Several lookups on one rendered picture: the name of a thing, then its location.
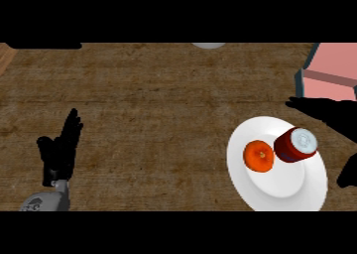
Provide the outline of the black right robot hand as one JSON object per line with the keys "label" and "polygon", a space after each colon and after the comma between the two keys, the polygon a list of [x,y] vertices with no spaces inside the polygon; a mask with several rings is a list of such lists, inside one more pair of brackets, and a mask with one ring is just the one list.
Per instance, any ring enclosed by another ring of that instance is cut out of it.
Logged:
{"label": "black right robot hand", "polygon": [[[284,105],[320,120],[357,144],[357,101],[290,97]],[[336,184],[342,189],[357,187],[357,153],[346,160]]]}

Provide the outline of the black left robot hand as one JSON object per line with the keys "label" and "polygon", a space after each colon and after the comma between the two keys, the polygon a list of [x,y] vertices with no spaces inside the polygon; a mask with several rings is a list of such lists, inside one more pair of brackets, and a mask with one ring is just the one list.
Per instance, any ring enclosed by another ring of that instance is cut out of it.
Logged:
{"label": "black left robot hand", "polygon": [[54,139],[46,136],[36,139],[40,160],[43,162],[43,187],[49,187],[51,182],[57,180],[67,181],[71,177],[82,128],[83,123],[77,116],[77,110],[73,108],[64,121],[60,136]]}

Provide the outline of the dark red can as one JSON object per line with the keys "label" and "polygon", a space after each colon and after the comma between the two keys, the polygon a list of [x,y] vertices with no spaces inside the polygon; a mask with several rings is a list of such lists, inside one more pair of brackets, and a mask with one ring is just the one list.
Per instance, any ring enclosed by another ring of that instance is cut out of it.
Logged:
{"label": "dark red can", "polygon": [[317,140],[312,133],[299,127],[290,128],[272,141],[272,151],[286,163],[294,163],[314,156]]}

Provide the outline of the pink cardboard box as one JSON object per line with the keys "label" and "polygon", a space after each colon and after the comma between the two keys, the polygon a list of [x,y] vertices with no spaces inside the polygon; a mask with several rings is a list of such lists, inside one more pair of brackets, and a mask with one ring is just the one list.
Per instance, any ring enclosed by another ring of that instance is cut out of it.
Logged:
{"label": "pink cardboard box", "polygon": [[293,81],[296,97],[357,101],[357,43],[314,43]]}

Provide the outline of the white round plate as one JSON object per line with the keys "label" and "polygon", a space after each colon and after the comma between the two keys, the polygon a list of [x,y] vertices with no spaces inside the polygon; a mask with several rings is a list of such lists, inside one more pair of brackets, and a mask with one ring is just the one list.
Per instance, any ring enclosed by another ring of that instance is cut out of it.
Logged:
{"label": "white round plate", "polygon": [[243,160],[246,145],[274,139],[293,125],[283,120],[258,116],[234,129],[226,146],[226,168],[232,186],[255,211],[317,211],[325,199],[327,177],[320,154],[294,163],[272,160],[265,173],[252,171]]}

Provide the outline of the orange fruit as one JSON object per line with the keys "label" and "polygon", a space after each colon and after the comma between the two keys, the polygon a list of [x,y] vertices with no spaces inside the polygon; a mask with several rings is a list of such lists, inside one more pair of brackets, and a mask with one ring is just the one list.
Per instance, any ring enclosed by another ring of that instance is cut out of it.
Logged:
{"label": "orange fruit", "polygon": [[272,166],[272,149],[262,140],[247,143],[243,150],[243,161],[246,167],[258,173],[265,173]]}

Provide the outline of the pale grey round object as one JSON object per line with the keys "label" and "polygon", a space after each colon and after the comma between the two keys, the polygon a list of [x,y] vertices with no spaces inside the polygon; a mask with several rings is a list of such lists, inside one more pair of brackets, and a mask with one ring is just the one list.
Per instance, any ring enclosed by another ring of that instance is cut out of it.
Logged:
{"label": "pale grey round object", "polygon": [[213,50],[219,48],[225,43],[191,43],[194,47],[204,49],[204,50]]}

